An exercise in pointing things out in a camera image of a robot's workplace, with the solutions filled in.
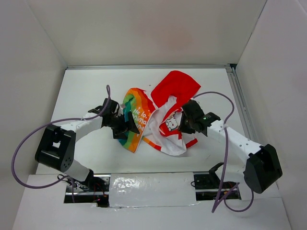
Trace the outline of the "rainbow red white jacket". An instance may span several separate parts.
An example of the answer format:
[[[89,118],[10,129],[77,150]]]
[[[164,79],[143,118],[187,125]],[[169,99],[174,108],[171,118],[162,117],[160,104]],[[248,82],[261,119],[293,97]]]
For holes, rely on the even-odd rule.
[[[154,149],[170,156],[179,156],[195,145],[194,135],[179,131],[182,106],[201,86],[188,74],[173,70],[152,91],[130,88],[123,99],[123,113],[132,113],[139,134],[125,132],[119,140],[123,148],[135,153],[144,141]]]

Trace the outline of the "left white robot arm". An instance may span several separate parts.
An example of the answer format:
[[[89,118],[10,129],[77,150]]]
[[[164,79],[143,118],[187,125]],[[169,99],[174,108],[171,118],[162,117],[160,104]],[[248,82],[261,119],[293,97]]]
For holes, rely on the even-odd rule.
[[[124,113],[119,103],[106,98],[104,103],[89,110],[76,121],[56,126],[47,125],[35,153],[35,160],[58,170],[77,181],[84,191],[90,191],[98,179],[94,172],[74,159],[76,142],[103,127],[112,130],[113,138],[127,140],[128,132],[139,134],[132,112]]]

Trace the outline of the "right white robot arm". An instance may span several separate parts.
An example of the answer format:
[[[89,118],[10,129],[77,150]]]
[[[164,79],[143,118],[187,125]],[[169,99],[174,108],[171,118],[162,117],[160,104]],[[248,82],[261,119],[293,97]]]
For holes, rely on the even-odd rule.
[[[189,100],[182,110],[179,131],[198,132],[220,143],[228,143],[228,148],[245,164],[244,180],[253,192],[263,193],[283,175],[274,146],[263,146],[227,127],[216,114],[205,114],[195,100]]]

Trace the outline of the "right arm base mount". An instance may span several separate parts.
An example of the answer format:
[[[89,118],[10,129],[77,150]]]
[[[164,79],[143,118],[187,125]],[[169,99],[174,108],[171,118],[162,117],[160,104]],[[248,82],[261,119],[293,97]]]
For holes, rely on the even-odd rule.
[[[190,185],[195,188],[197,201],[210,201],[215,200],[218,193],[219,183],[220,180],[217,175],[210,175],[207,172],[194,174],[194,181],[192,181]],[[224,182],[220,198],[234,187],[235,184],[235,182]],[[234,189],[226,199],[241,199],[239,190]]]

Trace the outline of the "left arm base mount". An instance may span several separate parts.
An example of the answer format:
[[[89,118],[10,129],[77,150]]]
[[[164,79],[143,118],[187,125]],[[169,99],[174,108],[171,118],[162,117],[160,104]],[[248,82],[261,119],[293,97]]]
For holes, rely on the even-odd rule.
[[[66,183],[64,204],[92,203],[97,207],[109,207],[110,174],[96,174],[100,183],[88,188],[78,181],[72,183],[71,179],[64,179]]]

